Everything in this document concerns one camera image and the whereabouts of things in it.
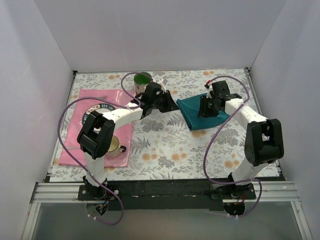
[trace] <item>teal cloth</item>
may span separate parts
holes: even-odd
[[[222,124],[229,117],[223,111],[219,111],[219,115],[216,117],[198,117],[200,98],[205,95],[207,94],[204,93],[176,101],[190,131],[213,128]]]

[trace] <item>green mug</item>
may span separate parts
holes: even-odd
[[[150,73],[146,71],[143,71],[141,73],[142,74],[137,73],[133,77],[136,94],[144,93],[147,85],[152,81]]]

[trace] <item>floral tablecloth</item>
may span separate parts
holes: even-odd
[[[166,88],[172,98],[185,99],[206,92],[206,81],[221,75],[230,75],[250,88],[243,69],[213,69],[194,71],[150,71],[156,81],[167,79]],[[125,72],[77,74],[70,102],[78,98],[80,89],[120,89],[121,77]],[[225,78],[231,93],[244,99],[245,90],[232,80]],[[133,75],[127,77],[124,87],[134,90]],[[257,110],[252,92],[248,105]],[[64,139],[74,106],[66,114],[62,129]],[[112,180],[154,179],[203,179],[203,157],[208,143],[218,127],[189,131],[179,110],[151,115],[136,121],[132,135],[132,148],[128,167],[106,167],[106,177]],[[213,178],[226,178],[243,160],[245,130],[232,119],[218,135],[207,158],[207,172]],[[59,165],[62,147],[55,153],[50,182],[81,182],[85,171],[79,166]],[[261,177],[279,176],[277,166],[272,164],[259,174]]]

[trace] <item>pink cloth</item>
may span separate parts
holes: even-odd
[[[117,103],[120,105],[127,105],[132,98],[128,96],[123,90],[120,89],[108,89],[108,90],[95,90],[95,89],[81,89],[79,93],[79,98],[83,97],[103,97],[104,100],[110,101],[112,103]],[[83,100],[77,102],[75,109],[70,120],[66,138],[64,141],[65,146],[68,150],[82,163],[86,164],[85,154],[80,149],[80,145],[77,142],[78,134],[83,126],[83,117],[85,112],[94,105],[101,104],[102,102],[97,100]],[[104,156],[104,166],[105,167],[127,167],[128,160],[130,156],[131,142],[132,142],[132,132],[133,132],[133,123],[126,124],[116,131],[113,135],[119,139],[120,145],[126,146],[127,150],[122,152],[117,157],[107,157]],[[74,165],[78,164],[66,153],[63,149],[59,159],[60,165]]]

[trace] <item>gray wall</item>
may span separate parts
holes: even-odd
[[[314,239],[320,239],[320,0],[288,0],[254,64],[263,113],[282,123],[281,168],[294,180]]]
[[[0,239],[20,239],[72,71],[33,0],[0,0]]]
[[[286,0],[34,0],[73,70],[250,67]]]

